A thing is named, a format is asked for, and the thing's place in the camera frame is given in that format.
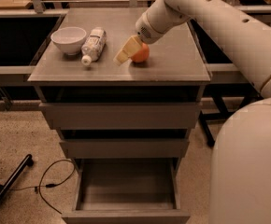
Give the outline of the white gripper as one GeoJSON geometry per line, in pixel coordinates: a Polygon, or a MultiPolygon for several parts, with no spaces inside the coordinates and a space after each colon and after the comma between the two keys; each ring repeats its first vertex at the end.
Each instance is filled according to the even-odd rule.
{"type": "Polygon", "coordinates": [[[116,65],[121,65],[138,53],[142,48],[142,41],[152,44],[167,32],[168,24],[163,12],[148,9],[135,23],[137,35],[130,36],[113,59],[116,65]]]}

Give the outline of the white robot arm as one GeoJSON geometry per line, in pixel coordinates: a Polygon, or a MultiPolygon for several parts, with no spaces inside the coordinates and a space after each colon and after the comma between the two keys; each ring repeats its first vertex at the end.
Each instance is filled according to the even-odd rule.
{"type": "Polygon", "coordinates": [[[221,127],[211,158],[209,224],[271,224],[271,27],[222,0],[156,0],[114,58],[122,64],[194,19],[261,100],[236,111],[221,127]]]}

